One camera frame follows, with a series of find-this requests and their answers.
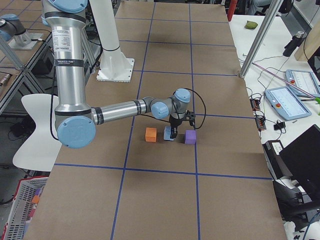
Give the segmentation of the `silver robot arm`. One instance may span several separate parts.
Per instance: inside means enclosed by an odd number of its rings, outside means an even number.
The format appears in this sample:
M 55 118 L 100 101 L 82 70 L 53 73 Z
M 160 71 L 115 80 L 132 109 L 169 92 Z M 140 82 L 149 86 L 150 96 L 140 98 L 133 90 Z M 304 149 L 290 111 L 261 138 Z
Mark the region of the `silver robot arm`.
M 8 13 L 0 17 L 0 36 L 4 41 L 8 42 L 25 32 L 26 29 L 16 14 Z
M 102 48 L 97 79 L 129 82 L 135 63 L 121 51 L 111 1 L 42 1 L 42 21 L 51 28 L 53 40 L 59 97 L 54 111 L 58 140 L 69 148 L 83 148 L 95 138 L 97 125 L 145 113 L 151 113 L 158 120 L 168 118 L 170 137 L 175 138 L 178 126 L 192 119 L 187 109 L 191 94 L 185 88 L 177 89 L 166 99 L 145 97 L 104 107 L 87 104 L 82 44 L 87 6 L 91 7 Z

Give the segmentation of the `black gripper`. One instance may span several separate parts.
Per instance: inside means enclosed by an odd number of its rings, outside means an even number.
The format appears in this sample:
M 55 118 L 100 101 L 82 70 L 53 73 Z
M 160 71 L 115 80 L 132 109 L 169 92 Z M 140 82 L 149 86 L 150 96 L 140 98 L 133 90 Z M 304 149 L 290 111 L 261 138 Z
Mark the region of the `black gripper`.
M 184 120 L 185 116 L 183 114 L 173 113 L 169 116 L 171 139 L 175 139 L 177 137 L 178 126 L 180 126 Z

